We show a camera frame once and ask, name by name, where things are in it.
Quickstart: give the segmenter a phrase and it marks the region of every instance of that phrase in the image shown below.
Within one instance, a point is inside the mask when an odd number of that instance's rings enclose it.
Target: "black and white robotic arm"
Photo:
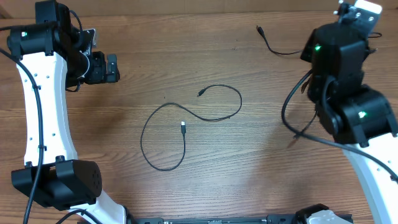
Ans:
[[[43,114],[44,159],[33,200],[60,211],[82,209],[90,223],[137,223],[128,210],[102,189],[101,172],[91,161],[78,160],[68,125],[65,88],[81,84],[115,83],[120,79],[115,55],[92,52],[95,29],[72,26],[70,10],[56,1],[37,2],[36,24],[11,29],[11,55],[33,75]],[[368,34],[381,7],[358,0],[341,3],[339,21],[313,31],[302,54],[312,63],[308,97],[320,122],[335,142],[372,155],[398,173],[398,125],[388,101],[362,84],[361,67],[369,55]],[[12,184],[29,196],[39,164],[39,123],[30,77],[17,66],[24,87],[27,117],[25,168],[12,172]],[[378,164],[345,151],[358,175],[375,223],[398,223],[398,184]],[[348,223],[327,207],[317,205],[296,213],[295,223]]]

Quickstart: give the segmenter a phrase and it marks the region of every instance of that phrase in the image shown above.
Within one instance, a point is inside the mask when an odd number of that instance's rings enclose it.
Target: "wooden table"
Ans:
[[[302,49],[311,31],[336,19],[331,12],[267,12],[184,16],[82,18],[95,27],[99,49],[118,56],[121,80],[83,85],[67,93],[70,132],[80,159],[95,161],[103,188],[136,217],[255,217],[294,213],[324,203],[336,213],[352,213],[356,223],[372,223],[357,176],[340,149],[300,139],[280,120],[285,97],[310,64],[299,55],[270,53],[256,24],[275,50]],[[365,82],[382,91],[398,112],[398,11],[384,11],[370,40],[379,51],[364,64]],[[33,20],[0,20],[0,26]],[[8,33],[0,34],[6,47]],[[26,121],[16,66],[0,57],[0,223],[21,223],[27,197],[11,184],[11,171],[23,168]],[[159,105],[176,102],[201,116],[216,118],[239,106],[235,92],[204,86],[222,83],[239,89],[242,110],[219,123],[207,123],[176,107],[150,121],[144,150],[157,166],[178,162],[187,123],[187,155],[172,172],[159,172],[144,160],[139,137]],[[314,105],[299,93],[288,119],[304,127]],[[309,133],[330,138],[318,122]],[[37,204],[31,223],[55,223],[65,212]],[[67,223],[75,223],[71,217]]]

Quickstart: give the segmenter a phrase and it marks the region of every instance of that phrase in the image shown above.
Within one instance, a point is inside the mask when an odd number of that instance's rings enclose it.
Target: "wooden surface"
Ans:
[[[6,18],[34,18],[34,3],[42,0],[0,0]],[[58,0],[79,16],[198,14],[222,12],[334,11],[338,0]],[[371,0],[383,9],[398,8],[397,0]]]
[[[256,24],[274,50],[302,49],[311,31],[336,18],[324,12],[268,12],[182,16],[82,18],[95,27],[98,46],[118,55],[121,80],[83,85],[67,93],[70,132],[80,159],[95,161],[103,188],[136,217],[255,217],[294,213],[324,203],[336,213],[352,213],[372,223],[358,179],[340,149],[300,139],[280,120],[285,97],[308,71],[299,55],[270,53]],[[398,112],[397,11],[384,11],[370,40],[379,51],[364,64],[365,82],[381,90]],[[0,21],[0,26],[32,20]],[[6,47],[7,32],[0,33]],[[23,168],[26,142],[24,96],[16,66],[0,57],[0,223],[20,223],[27,197],[11,184],[11,171]],[[222,83],[239,89],[242,110],[219,123],[200,121],[175,107],[150,121],[144,149],[150,161],[170,167],[182,155],[180,121],[187,122],[187,155],[172,172],[159,172],[144,160],[139,137],[159,105],[176,102],[201,116],[216,118],[239,106],[234,91],[204,86]],[[296,94],[288,119],[304,127],[314,105]],[[318,122],[311,134],[330,138]],[[65,212],[33,206],[31,223],[55,223]]]

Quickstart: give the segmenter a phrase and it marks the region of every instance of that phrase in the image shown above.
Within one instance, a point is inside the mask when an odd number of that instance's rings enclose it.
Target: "green led light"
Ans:
[[[364,118],[367,115],[365,111],[361,111],[358,113],[359,118]]]

